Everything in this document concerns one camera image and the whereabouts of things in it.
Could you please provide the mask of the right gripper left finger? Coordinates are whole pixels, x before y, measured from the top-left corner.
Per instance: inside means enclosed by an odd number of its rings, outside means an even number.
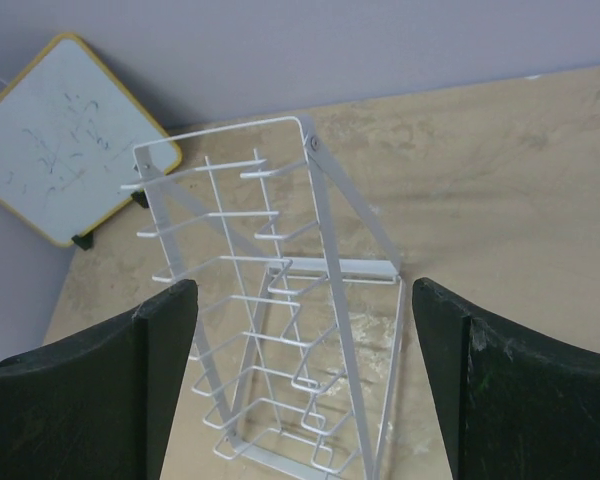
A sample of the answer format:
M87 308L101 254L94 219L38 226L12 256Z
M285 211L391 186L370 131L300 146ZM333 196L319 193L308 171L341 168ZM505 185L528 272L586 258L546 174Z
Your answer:
M157 479L198 316L182 280L0 362L0 479Z

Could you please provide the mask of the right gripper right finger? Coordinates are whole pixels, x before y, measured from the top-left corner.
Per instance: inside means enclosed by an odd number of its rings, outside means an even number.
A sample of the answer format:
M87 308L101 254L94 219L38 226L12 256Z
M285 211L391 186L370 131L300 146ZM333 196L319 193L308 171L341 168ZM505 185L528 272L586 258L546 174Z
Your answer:
M420 278L412 311L455 479L600 479L600 354Z

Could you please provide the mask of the white wire dish rack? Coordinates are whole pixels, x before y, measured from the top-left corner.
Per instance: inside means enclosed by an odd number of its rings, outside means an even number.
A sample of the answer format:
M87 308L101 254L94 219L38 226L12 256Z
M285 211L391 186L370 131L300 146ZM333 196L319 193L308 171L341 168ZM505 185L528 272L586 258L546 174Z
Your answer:
M330 479L342 474L333 462L335 439L353 424L356 445L351 460L360 460L364 475L381 471L386 439L372 438L368 427L360 368L356 358L345 287L405 284L401 257L370 206L330 150L322 143L313 119L293 118L302 156L281 167L254 155L249 160L206 161L200 168L209 177L235 170L244 180L265 185L298 169L306 171L314 206L313 219L282 233L281 211L266 202L256 215L260 229L244 237L229 224L234 214L222 204L206 207L182 190L174 174L159 171L150 143L133 149L139 178L132 191L142 191L153 218L144 238L160 241L166 267L154 275L168 285L188 279L176 240L178 225L168 215L166 200L179 202L192 223L204 222L228 244L226 262L262 268L259 291L240 290L233 299L245 305L249 326L239 333L245 348L239 373L222 381L203 325L192 340L191 359L203 366L192 391L212 400L204 423L220 432L214 453L225 459L247 458L296 479ZM340 255L328 189L335 186L384 251L381 260L348 259Z

